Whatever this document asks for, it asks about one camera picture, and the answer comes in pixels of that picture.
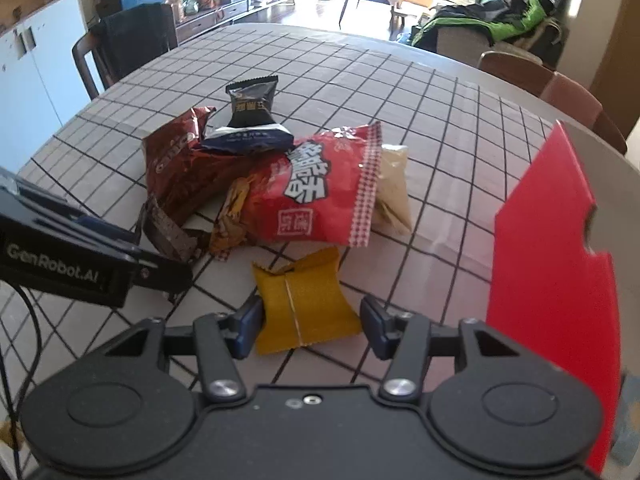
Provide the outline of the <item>beige sofa with clothes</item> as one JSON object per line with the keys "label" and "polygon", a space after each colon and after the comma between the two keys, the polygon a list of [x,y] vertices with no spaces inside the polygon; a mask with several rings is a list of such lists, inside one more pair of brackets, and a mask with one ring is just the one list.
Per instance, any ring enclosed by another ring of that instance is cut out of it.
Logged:
{"label": "beige sofa with clothes", "polygon": [[570,0],[484,0],[442,6],[413,26],[408,46],[477,66],[488,51],[521,55],[555,68],[564,48]]}

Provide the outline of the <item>red crispy noodle snack bag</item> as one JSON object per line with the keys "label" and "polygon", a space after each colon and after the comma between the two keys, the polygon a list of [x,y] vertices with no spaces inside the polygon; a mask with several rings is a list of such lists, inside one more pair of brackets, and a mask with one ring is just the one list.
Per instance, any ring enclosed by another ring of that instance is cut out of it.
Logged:
{"label": "red crispy noodle snack bag", "polygon": [[379,122],[316,133],[248,177],[239,220],[260,242],[369,243],[380,170]]}

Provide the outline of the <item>red cardboard box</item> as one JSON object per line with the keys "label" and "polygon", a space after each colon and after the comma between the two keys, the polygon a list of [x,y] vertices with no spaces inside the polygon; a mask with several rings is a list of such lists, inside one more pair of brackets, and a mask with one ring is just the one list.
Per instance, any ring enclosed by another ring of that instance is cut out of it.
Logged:
{"label": "red cardboard box", "polygon": [[487,322],[580,379],[602,422],[586,463],[601,472],[620,392],[620,312],[613,258],[587,244],[597,202],[557,122],[495,216]]}

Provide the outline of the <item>white navy snack packet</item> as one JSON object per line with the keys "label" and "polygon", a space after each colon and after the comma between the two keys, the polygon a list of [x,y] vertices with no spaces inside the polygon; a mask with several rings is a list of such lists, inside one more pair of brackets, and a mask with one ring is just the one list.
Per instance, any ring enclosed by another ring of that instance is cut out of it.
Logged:
{"label": "white navy snack packet", "polygon": [[294,136],[280,124],[220,127],[200,141],[203,150],[230,155],[248,155],[270,151],[286,152],[294,146]]}

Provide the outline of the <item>brown wooden chair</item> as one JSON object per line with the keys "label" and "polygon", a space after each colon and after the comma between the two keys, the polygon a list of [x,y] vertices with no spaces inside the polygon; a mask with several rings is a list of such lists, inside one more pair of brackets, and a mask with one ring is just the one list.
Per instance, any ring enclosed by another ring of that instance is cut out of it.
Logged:
{"label": "brown wooden chair", "polygon": [[534,96],[540,96],[554,76],[552,70],[528,58],[498,51],[484,52],[478,68]]}

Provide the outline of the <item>dark brown striped snack packet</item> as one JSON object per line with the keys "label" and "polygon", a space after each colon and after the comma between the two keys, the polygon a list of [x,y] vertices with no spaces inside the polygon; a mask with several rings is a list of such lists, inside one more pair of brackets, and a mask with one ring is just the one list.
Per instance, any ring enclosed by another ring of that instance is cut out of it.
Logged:
{"label": "dark brown striped snack packet", "polygon": [[154,248],[167,258],[196,263],[208,251],[209,234],[199,229],[183,229],[148,197],[140,209],[136,232],[143,233]]}

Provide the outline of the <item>low tv cabinet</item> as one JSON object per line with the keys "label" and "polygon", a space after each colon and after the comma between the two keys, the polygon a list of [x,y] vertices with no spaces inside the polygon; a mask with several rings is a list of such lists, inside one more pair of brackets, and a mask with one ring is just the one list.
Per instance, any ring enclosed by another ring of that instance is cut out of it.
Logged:
{"label": "low tv cabinet", "polygon": [[242,22],[254,14],[269,13],[272,8],[295,6],[295,3],[295,0],[219,0],[213,8],[186,15],[175,24],[178,44],[185,44],[216,28]]}

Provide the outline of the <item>yellow pillow snack packet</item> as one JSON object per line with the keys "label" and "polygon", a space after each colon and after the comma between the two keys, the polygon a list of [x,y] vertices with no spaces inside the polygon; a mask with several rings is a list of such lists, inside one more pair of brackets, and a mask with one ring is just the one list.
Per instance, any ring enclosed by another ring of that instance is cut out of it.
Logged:
{"label": "yellow pillow snack packet", "polygon": [[278,270],[254,264],[253,275],[265,308],[256,339],[259,354],[324,344],[361,333],[359,316],[337,277],[340,252],[327,247]]}

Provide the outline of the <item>brown Oreo snack bag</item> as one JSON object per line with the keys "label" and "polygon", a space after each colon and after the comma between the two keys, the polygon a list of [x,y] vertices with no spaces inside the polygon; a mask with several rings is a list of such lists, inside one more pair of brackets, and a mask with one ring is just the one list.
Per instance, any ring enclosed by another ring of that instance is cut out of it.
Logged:
{"label": "brown Oreo snack bag", "polygon": [[204,148],[213,107],[191,107],[142,140],[149,198],[179,226],[244,177],[260,157]]}

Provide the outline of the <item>black snack packet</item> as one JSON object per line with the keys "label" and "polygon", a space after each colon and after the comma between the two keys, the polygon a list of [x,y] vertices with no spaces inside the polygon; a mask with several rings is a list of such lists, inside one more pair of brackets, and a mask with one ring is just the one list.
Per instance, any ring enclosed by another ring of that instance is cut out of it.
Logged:
{"label": "black snack packet", "polygon": [[231,101],[230,128],[264,126],[273,123],[272,103],[276,95],[277,75],[232,82],[226,87]]}

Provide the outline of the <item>dark wooden chair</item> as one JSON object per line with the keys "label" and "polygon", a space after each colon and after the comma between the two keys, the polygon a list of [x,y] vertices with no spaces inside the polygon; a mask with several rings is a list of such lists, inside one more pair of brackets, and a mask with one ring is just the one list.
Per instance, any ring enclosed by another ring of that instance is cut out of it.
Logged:
{"label": "dark wooden chair", "polygon": [[72,47],[90,99],[99,95],[86,57],[91,54],[104,89],[178,47],[174,14],[167,3],[145,3],[102,18]]}

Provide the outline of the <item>pale yellow snack packet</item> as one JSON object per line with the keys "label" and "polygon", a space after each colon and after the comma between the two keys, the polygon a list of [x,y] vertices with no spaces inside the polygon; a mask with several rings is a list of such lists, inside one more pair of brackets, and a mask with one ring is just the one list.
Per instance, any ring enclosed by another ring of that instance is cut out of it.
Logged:
{"label": "pale yellow snack packet", "polygon": [[376,185],[372,226],[388,226],[400,235],[412,230],[406,181],[408,148],[383,144]]}

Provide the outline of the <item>white cupboard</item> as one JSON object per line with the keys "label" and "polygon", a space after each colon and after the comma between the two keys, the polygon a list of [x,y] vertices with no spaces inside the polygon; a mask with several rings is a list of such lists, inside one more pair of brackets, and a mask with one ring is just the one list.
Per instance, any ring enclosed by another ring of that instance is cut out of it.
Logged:
{"label": "white cupboard", "polygon": [[15,172],[90,98],[72,47],[87,31],[79,0],[53,0],[1,35],[1,167]]}

